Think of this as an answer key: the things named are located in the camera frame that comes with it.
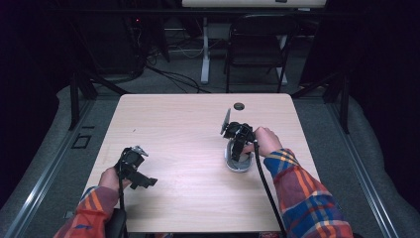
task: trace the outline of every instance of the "metal rail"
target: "metal rail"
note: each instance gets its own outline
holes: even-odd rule
[[[81,129],[81,124],[87,117],[88,112],[92,109],[93,104],[94,101],[86,100],[86,103],[80,110],[80,122],[75,126],[74,130],[67,132],[67,135],[61,142],[54,159],[44,169],[40,179],[37,184],[35,184],[33,190],[25,201],[25,204],[22,206],[15,220],[9,227],[9,230],[5,235],[6,238],[24,237],[26,229],[49,191],[58,170],[63,164],[64,156],[68,148],[71,147],[71,143],[76,139],[78,131]]]
[[[399,237],[389,215],[386,212],[386,208],[383,205],[382,199],[376,192],[376,189],[374,188],[373,183],[370,180],[370,177],[364,166],[364,163],[362,162],[358,150],[353,144],[351,135],[346,134],[341,127],[341,124],[338,119],[338,109],[335,107],[335,105],[331,103],[327,104],[327,108],[330,115],[333,117],[335,126],[340,132],[340,135],[343,138],[346,147],[349,150],[353,169],[359,180],[359,183],[361,184],[362,190],[365,193],[371,211],[373,212],[373,215],[376,218],[377,224],[379,225],[379,228],[382,231],[383,237]]]

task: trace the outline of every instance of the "plaid sleeve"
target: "plaid sleeve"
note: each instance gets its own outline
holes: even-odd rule
[[[299,166],[290,150],[271,153],[264,164],[274,178],[288,237],[353,237],[332,194]]]
[[[90,188],[83,195],[73,217],[54,237],[105,237],[105,222],[118,202],[118,192],[104,186]]]

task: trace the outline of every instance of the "dark background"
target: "dark background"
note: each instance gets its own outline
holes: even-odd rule
[[[369,17],[362,24],[321,21],[301,82],[320,80],[340,67],[363,32],[359,45],[363,53],[350,73],[351,95],[380,142],[385,170],[400,194],[420,210],[418,7],[407,0],[330,1],[327,11]],[[1,3],[0,205],[25,173],[53,121],[58,106],[55,94],[68,85],[79,66],[98,68],[71,31],[65,21],[46,15],[36,1]],[[131,67],[137,69],[135,55]]]

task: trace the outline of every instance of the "wire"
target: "wire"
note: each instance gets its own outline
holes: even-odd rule
[[[262,169],[262,164],[261,164],[261,161],[260,161],[260,154],[259,154],[259,143],[258,143],[257,139],[254,139],[254,150],[255,150],[255,153],[256,153],[256,162],[257,162],[257,166],[259,168],[260,176],[262,178],[263,187],[264,187],[265,192],[268,196],[269,203],[271,204],[272,210],[274,211],[274,215],[275,215],[275,218],[277,219],[278,225],[280,226],[281,235],[283,237],[286,237],[287,236],[286,230],[284,228],[284,225],[283,225],[283,222],[281,220],[280,214],[278,213],[277,207],[275,206],[274,199],[272,198],[272,195],[271,195],[271,192],[269,190],[268,184],[266,183],[265,176],[263,175],[263,169]]]
[[[171,53],[182,52],[186,57],[188,57],[190,59],[199,57],[203,53],[203,51],[204,51],[204,48],[201,48],[201,49],[190,49],[190,50],[185,50],[182,47],[176,47],[176,48],[179,48],[180,51],[170,51],[170,52]],[[186,52],[196,52],[196,51],[199,51],[199,53],[196,54],[196,55],[194,55],[194,56],[190,56],[189,54],[186,53]]]
[[[176,73],[176,72],[169,72],[169,71],[163,71],[160,69],[157,69],[155,67],[146,65],[146,68],[161,74],[163,76],[165,76],[166,78],[168,78],[169,80],[171,80],[177,87],[179,87],[182,91],[184,91],[185,93],[187,92],[185,89],[181,88],[177,82],[185,84],[189,87],[195,88],[197,89],[196,93],[200,93],[200,92],[206,92],[206,93],[211,93],[210,91],[204,90],[202,89],[198,83],[191,77],[188,77],[186,75],[180,74],[180,73]]]
[[[159,53],[158,54],[150,54],[147,57],[148,63],[151,64],[151,65],[158,64],[158,55],[159,55]]]
[[[200,86],[200,88],[214,88],[214,89],[222,89],[223,92],[225,92],[226,88],[224,87],[219,87],[219,86]]]
[[[118,185],[119,185],[119,192],[120,192],[120,208],[125,211],[126,207],[124,204],[124,187],[123,187],[123,173],[122,173],[122,169],[121,169],[121,158],[119,161],[119,168],[118,168]]]

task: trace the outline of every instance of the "gray carpet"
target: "gray carpet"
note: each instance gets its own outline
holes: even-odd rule
[[[297,83],[309,47],[310,41],[306,39],[296,41],[286,70],[288,84],[282,87],[282,92],[292,93],[298,90]],[[214,93],[224,92],[224,51],[213,50],[211,57],[210,83],[200,84],[200,87]],[[166,62],[161,57],[151,59],[151,62],[156,68],[182,73],[198,82],[201,74],[201,58],[202,55],[197,58],[188,58],[183,53],[171,53],[171,62]],[[264,77],[268,81],[275,80],[275,75],[263,75],[261,72],[251,74],[246,70],[236,70],[234,74],[238,78],[248,75],[249,77]],[[133,93],[185,93],[185,91],[194,93],[196,91],[182,84],[175,85],[169,79],[148,69],[139,78],[118,85]],[[118,96],[108,88],[102,85],[96,85],[96,88],[99,92],[97,100],[89,102],[81,98],[81,103],[87,113],[84,114],[79,127],[74,132],[67,131],[70,122],[69,89],[65,88],[58,94],[60,108],[52,127],[27,173],[0,211],[1,237],[4,237],[8,231],[10,232],[8,234],[16,234],[9,228],[16,228],[14,222],[17,217],[25,217],[26,213],[22,213],[25,201],[30,197],[31,191],[36,188],[38,179],[45,176],[43,174],[45,169],[57,156],[61,157],[57,173],[47,175],[53,176],[53,182],[47,185],[47,192],[40,197],[40,202],[36,203],[38,205],[34,211],[29,213],[32,215],[26,218],[28,223],[20,224],[23,227],[19,227],[22,230],[18,233],[19,237],[52,237],[65,221],[64,214],[74,210],[118,102]],[[274,92],[275,86],[262,88],[236,86],[232,87],[232,90],[234,92]],[[331,113],[331,108],[334,106],[324,104],[319,98],[322,91],[323,89],[320,88],[310,93],[307,99],[294,100],[321,182],[334,194],[355,232],[364,237],[384,237],[377,218],[372,212],[366,192],[356,176],[349,149],[340,128],[336,125],[336,115]],[[367,168],[396,233],[399,237],[419,236],[419,214],[398,195],[389,177],[383,171],[383,161],[377,140],[362,110],[354,100],[351,100],[349,119],[351,131],[349,137]],[[86,145],[87,138],[89,142],[85,149],[71,149],[72,146]],[[61,146],[67,150],[61,153],[58,150]]]

